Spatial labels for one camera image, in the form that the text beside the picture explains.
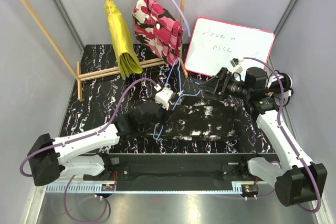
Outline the black white patterned trousers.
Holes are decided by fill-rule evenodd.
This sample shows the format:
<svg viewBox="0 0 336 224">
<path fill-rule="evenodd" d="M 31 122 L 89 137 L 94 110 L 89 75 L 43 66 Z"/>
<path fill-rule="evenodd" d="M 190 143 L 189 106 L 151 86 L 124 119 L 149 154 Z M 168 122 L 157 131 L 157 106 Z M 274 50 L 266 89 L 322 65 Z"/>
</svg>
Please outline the black white patterned trousers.
<svg viewBox="0 0 336 224">
<path fill-rule="evenodd" d="M 222 141 L 239 136 L 243 107 L 224 100 L 185 96 L 173 100 L 170 116 L 157 128 L 151 127 L 146 137 L 168 140 Z"/>
</svg>

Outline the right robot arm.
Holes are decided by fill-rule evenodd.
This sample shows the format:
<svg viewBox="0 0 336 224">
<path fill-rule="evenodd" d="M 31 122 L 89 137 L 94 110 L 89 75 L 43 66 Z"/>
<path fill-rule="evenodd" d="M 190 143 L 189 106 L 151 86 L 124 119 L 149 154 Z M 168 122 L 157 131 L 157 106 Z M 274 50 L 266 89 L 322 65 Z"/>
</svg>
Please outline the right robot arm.
<svg viewBox="0 0 336 224">
<path fill-rule="evenodd" d="M 327 169 L 316 164 L 302 150 L 283 121 L 282 110 L 292 95 L 292 80 L 285 74 L 273 71 L 268 75 L 258 67 L 247 69 L 244 80 L 236 80 L 235 73 L 221 70 L 200 89 L 215 98 L 232 96 L 242 99 L 245 111 L 266 135 L 276 151 L 279 165 L 260 155 L 241 158 L 238 173 L 244 180 L 257 177 L 275 190 L 282 205 L 289 207 L 314 201 L 316 213 L 327 178 Z"/>
</svg>

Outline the blue wire hanger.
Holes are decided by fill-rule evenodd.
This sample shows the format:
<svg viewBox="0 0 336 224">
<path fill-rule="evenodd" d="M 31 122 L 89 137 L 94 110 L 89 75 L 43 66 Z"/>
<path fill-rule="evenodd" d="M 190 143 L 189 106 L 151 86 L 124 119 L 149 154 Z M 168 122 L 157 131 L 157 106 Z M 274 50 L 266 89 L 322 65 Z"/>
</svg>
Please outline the blue wire hanger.
<svg viewBox="0 0 336 224">
<path fill-rule="evenodd" d="M 177 83 L 178 83 L 178 88 L 179 89 L 177 90 L 177 92 L 174 92 L 174 95 L 172 97 L 172 98 L 174 98 L 175 96 L 177 96 L 177 98 L 176 98 L 176 101 L 175 101 L 174 105 L 171 106 L 171 104 L 170 104 L 169 110 L 166 110 L 166 111 L 174 111 L 175 108 L 176 108 L 176 106 L 180 102 L 181 98 L 183 98 L 183 97 L 196 97 L 196 96 L 198 96 L 201 93 L 201 90 L 199 90 L 195 94 L 189 94 L 189 93 L 184 93 L 183 92 L 183 88 L 182 88 L 182 74 L 181 74 L 181 59 L 179 59 L 179 60 L 176 59 L 174 61 L 174 63 L 177 63 L 177 62 L 178 62 L 178 65 L 177 65 L 178 81 L 177 81 Z M 168 82 L 170 80 L 171 74 L 173 72 L 173 68 L 174 67 L 172 67 L 171 70 L 170 70 L 170 73 L 169 73 L 169 75 L 168 75 L 168 77 L 166 79 L 166 83 L 165 83 L 164 87 L 167 87 L 167 85 L 168 85 Z"/>
</svg>

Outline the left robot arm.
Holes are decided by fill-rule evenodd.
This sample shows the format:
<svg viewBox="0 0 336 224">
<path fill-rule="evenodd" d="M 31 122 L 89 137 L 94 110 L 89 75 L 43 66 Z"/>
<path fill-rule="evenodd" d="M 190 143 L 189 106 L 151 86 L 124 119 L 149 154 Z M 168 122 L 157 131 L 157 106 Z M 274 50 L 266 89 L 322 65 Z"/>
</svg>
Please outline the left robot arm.
<svg viewBox="0 0 336 224">
<path fill-rule="evenodd" d="M 35 186 L 45 186 L 63 175 L 99 176 L 103 180 L 113 175 L 112 165 L 106 158 L 97 162 L 83 160 L 87 152 L 114 146 L 141 136 L 150 127 L 162 123 L 168 117 L 169 105 L 146 101 L 111 123 L 76 135 L 51 138 L 40 135 L 27 154 Z"/>
</svg>

